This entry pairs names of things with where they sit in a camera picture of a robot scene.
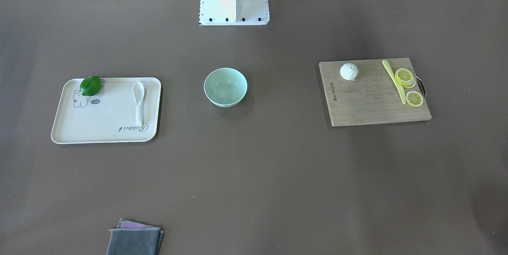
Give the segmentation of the white ceramic spoon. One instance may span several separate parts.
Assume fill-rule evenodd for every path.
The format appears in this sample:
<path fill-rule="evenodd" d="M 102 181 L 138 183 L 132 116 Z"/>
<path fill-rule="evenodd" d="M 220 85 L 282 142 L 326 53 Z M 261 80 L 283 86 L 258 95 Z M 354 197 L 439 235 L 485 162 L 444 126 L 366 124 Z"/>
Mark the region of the white ceramic spoon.
<path fill-rule="evenodd" d="M 135 119 L 136 124 L 138 126 L 142 126 L 144 124 L 144 119 L 142 116 L 141 106 L 145 97 L 145 87 L 143 83 L 137 81 L 133 84 L 133 95 L 135 100 Z"/>

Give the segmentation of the light green bowl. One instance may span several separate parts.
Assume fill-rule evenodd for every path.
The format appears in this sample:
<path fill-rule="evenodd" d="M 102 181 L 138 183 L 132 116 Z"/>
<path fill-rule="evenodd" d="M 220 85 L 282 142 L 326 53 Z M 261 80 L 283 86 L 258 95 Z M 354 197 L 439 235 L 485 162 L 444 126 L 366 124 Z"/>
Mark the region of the light green bowl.
<path fill-rule="evenodd" d="M 246 96 L 246 77 L 233 68 L 219 68 L 212 71 L 204 81 L 204 93 L 208 100 L 219 107 L 233 107 Z"/>

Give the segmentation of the bamboo cutting board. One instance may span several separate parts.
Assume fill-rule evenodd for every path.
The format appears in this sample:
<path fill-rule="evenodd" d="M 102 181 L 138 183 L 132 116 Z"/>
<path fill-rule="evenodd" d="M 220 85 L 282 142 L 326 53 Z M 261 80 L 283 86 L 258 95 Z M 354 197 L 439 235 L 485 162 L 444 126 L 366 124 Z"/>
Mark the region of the bamboo cutting board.
<path fill-rule="evenodd" d="M 341 67 L 346 63 L 319 63 L 333 127 L 428 121 L 432 118 L 426 103 L 419 107 L 402 103 L 380 59 L 353 60 L 359 69 L 355 81 L 341 77 Z"/>

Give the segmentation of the cream rabbit serving tray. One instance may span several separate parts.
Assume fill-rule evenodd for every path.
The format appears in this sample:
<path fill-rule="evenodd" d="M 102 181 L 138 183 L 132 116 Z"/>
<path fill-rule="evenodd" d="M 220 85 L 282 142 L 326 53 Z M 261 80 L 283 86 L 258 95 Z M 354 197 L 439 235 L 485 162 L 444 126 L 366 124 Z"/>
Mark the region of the cream rabbit serving tray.
<path fill-rule="evenodd" d="M 87 97 L 79 90 L 81 78 L 62 88 L 51 139 L 58 144 L 126 143 L 150 141 L 157 133 L 162 85 L 154 77 L 102 78 L 98 94 Z M 136 121 L 133 86 L 140 82 L 143 124 Z"/>

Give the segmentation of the yellow plastic knife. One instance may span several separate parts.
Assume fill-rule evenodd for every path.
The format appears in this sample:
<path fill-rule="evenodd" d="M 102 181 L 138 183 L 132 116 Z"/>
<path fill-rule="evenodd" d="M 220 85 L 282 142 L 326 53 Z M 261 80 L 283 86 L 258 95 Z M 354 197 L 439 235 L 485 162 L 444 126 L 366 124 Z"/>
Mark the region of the yellow plastic knife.
<path fill-rule="evenodd" d="M 382 60 L 382 65 L 386 69 L 386 72 L 388 72 L 392 82 L 394 83 L 395 88 L 397 89 L 397 92 L 399 93 L 402 104 L 406 104 L 406 97 L 405 97 L 404 88 L 398 81 L 396 81 L 395 74 L 394 74 L 392 67 L 390 66 L 388 60 L 385 60 L 385 59 Z"/>

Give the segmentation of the stacked lemon slices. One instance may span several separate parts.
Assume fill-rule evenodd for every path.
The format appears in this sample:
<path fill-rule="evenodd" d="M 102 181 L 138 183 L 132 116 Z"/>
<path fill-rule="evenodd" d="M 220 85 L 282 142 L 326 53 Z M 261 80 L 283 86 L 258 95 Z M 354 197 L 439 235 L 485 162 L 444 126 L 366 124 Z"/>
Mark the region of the stacked lemon slices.
<path fill-rule="evenodd" d="M 414 75 L 406 68 L 397 69 L 394 76 L 397 83 L 401 84 L 404 89 L 411 89 L 416 85 Z"/>

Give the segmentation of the single lemon slice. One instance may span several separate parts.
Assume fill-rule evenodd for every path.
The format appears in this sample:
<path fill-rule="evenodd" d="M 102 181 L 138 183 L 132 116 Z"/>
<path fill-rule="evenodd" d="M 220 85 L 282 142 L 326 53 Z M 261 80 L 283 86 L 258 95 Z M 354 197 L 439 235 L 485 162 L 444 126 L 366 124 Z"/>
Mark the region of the single lemon slice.
<path fill-rule="evenodd" d="M 408 91 L 405 95 L 406 103 L 412 107 L 422 106 L 424 103 L 424 96 L 418 91 Z"/>

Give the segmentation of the green lime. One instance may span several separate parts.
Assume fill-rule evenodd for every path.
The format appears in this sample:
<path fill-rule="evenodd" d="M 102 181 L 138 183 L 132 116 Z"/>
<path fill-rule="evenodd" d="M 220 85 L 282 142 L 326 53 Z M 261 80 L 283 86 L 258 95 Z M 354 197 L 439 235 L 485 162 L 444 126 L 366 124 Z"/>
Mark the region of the green lime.
<path fill-rule="evenodd" d="M 100 89 L 102 88 L 102 83 L 98 76 L 96 75 L 88 76 L 83 79 L 83 81 L 80 83 L 79 88 L 82 96 L 91 97 L 100 92 Z"/>

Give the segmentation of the folded grey cloth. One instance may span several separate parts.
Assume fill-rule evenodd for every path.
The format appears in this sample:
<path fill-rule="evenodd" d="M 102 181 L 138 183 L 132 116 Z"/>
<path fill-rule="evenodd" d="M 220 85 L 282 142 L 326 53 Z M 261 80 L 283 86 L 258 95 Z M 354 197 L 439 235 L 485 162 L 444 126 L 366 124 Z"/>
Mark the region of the folded grey cloth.
<path fill-rule="evenodd" d="M 109 232 L 107 255 L 158 255 L 165 233 L 160 227 L 123 219 Z"/>

